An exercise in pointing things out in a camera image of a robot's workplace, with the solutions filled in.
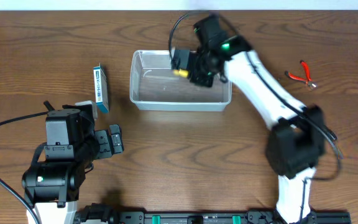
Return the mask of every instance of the white backdrop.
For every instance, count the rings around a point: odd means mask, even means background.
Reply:
[[[0,10],[358,10],[358,0],[0,0]]]

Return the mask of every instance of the white plastic bin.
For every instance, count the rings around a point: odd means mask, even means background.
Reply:
[[[140,110],[222,111],[231,101],[231,82],[215,78],[196,86],[170,69],[167,50],[137,50],[131,67],[130,98]]]

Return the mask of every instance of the wooden table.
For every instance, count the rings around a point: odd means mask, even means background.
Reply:
[[[106,67],[110,113],[97,129],[120,124],[125,153],[95,161],[79,207],[93,202],[148,211],[274,208],[277,176],[264,156],[268,131],[237,89],[222,113],[139,111],[129,100],[132,54],[167,49],[182,12],[0,12],[0,121],[94,99],[92,68]],[[224,12],[294,97],[316,103],[339,136],[345,159],[338,179],[313,182],[317,210],[348,210],[358,223],[358,11]],[[196,45],[190,25],[181,43]],[[303,75],[308,62],[319,88],[308,91],[283,72]],[[0,128],[0,177],[23,193],[22,174],[45,141],[45,117]],[[316,175],[335,158],[327,147]],[[24,207],[0,186],[0,223],[26,223]]]

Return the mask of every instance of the green tape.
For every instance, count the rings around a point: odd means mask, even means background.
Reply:
[[[241,217],[239,215],[233,215],[233,224],[241,224]]]
[[[159,215],[153,215],[152,224],[160,224],[160,223],[161,223],[161,217]]]

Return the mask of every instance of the pliers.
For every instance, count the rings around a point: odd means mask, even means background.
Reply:
[[[309,66],[306,62],[304,62],[303,60],[300,61],[303,69],[305,70],[306,73],[306,78],[301,78],[298,76],[294,76],[293,74],[291,74],[289,71],[285,71],[285,75],[288,78],[291,78],[292,80],[296,80],[299,82],[303,82],[304,84],[306,84],[311,90],[315,89],[317,87],[317,84],[312,82],[311,78],[310,78],[310,71],[309,71]]]

